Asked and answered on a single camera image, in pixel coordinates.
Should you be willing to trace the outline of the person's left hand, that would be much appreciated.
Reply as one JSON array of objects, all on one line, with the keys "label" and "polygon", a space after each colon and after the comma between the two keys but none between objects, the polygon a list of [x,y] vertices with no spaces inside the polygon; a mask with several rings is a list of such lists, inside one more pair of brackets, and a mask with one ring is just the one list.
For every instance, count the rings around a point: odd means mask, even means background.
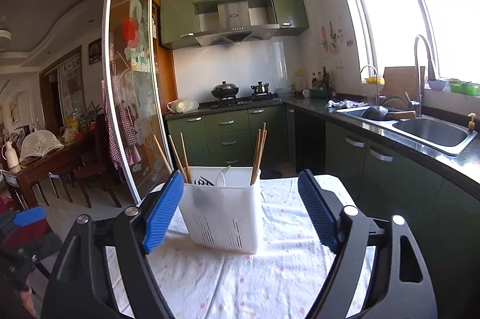
[{"label": "person's left hand", "polygon": [[21,299],[24,308],[35,318],[37,316],[37,311],[32,299],[32,289],[29,288],[26,291],[19,291],[19,298]]}]

